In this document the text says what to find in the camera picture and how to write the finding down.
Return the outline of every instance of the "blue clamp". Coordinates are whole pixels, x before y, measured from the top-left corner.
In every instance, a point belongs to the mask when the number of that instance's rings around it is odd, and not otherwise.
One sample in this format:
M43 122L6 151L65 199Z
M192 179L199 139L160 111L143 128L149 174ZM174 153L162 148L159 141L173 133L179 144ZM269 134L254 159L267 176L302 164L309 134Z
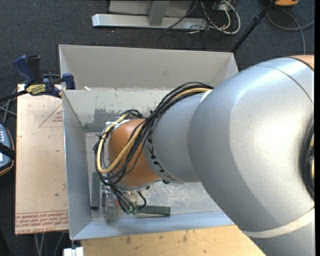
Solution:
M29 58L26 55L22 55L14 61L14 69L21 77L26 79L24 90L33 96L50 95L61 98L61 90L48 78L43 78L40 75L39 64L39 55ZM65 88L68 90L76 88L74 77L70 73L64 73L59 81L65 82Z

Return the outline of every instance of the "yellow cable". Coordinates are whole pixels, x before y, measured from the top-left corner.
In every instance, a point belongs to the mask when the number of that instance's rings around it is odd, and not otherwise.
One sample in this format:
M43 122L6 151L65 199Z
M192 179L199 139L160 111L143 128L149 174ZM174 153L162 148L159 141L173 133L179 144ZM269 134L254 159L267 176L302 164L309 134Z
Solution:
M104 142L105 142L105 139L107 137L107 132L109 132L116 124L119 124L121 122L121 119L123 120L124 118L126 117L126 114L122 115L120 118L118 118L114 123L112 123L110 126L108 126L108 128L104 131L101 139L100 139L100 142L99 142L99 145L98 145L98 150L97 150L97 153L96 153L96 167L97 167L97 170L100 172L100 173L109 173L111 170L108 171L109 168L107 169L103 169L101 167L101 151L102 151L102 148L103 148L103 145L104 145Z
M191 93L204 93L207 92L211 89L206 89L206 88L193 88L193 89L189 89L186 90L184 92L181 92L180 94L178 94L177 96L175 96L174 98L172 98L172 101L182 95L186 95L186 94L191 94ZM104 144L104 141L107 137L107 133L108 131L110 131L113 127L115 126L114 123L112 123L106 130L105 133L102 135L102 139L100 140L100 143L98 145L98 150L97 150L97 154L96 154L96 168L97 170L102 173L102 174L107 174L110 173L114 168L116 168L117 164L121 161L121 159L124 157L125 153L127 152L127 150L132 146L132 144L135 142L136 138L138 137L139 131L137 130L132 138L127 142L127 144L125 145L125 147L123 148L123 150L120 152L120 154L116 157L116 159L113 161L113 163L111 165L109 165L109 167L107 169L103 169L101 166L101 151L102 151L102 147Z
M172 101L175 100L176 98L182 96L182 95L186 95L186 94L191 94L191 93L205 93L207 91L209 91L211 89L206 89L206 88L193 88L193 89L189 89L186 90L184 92L181 92L180 94L176 95L175 97L172 98Z

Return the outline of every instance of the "gray carpet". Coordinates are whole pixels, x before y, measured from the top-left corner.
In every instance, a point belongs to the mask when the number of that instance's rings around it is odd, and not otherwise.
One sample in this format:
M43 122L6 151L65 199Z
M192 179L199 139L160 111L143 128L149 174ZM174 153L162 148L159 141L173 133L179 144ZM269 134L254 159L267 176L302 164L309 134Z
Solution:
M11 94L23 79L15 72L13 61L23 54L41 55L43 73L60 73L59 44L117 46L130 48L188 49L194 51L229 52L245 32L253 18L267 5L268 0L239 0L237 11L241 30L231 36L203 32L190 36L182 31L139 28L93 28L91 17L107 12L107 1L93 0L10 0L0 1L0 98ZM301 0L285 9L300 25L315 19L315 0ZM294 27L295 22L279 10L271 10L270 18L281 26ZM314 54L315 27L303 31L306 54ZM276 57L300 55L303 52L299 32L287 32L274 27L266 18L256 27L235 54L239 70ZM14 102L10 110L16 111ZM6 122L13 138L16 136L16 117ZM32 235L14 235L15 170L0 177L0 228L9 249L15 256L37 254ZM45 235L42 254L51 256L61 233ZM61 248L71 246L68 236Z

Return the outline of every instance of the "gray robot arm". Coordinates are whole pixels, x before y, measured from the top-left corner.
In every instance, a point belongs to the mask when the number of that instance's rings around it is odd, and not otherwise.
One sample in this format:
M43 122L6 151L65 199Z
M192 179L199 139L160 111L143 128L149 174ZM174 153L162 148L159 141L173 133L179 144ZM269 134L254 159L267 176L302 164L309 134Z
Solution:
M314 191L301 165L314 119L311 59L262 62L179 101L143 147L154 180L200 181L267 255L315 255Z

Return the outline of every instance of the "green object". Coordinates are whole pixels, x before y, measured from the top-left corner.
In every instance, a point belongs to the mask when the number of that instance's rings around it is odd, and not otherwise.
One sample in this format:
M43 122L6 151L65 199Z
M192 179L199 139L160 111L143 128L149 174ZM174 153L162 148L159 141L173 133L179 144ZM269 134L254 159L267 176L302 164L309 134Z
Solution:
M98 173L92 173L91 181L91 209L98 209L100 205L100 177Z
M143 208L142 205L136 205L137 213L138 214L154 214L154 215L164 215L164 216L170 216L171 214L171 207L167 206L153 206L153 205L146 205Z

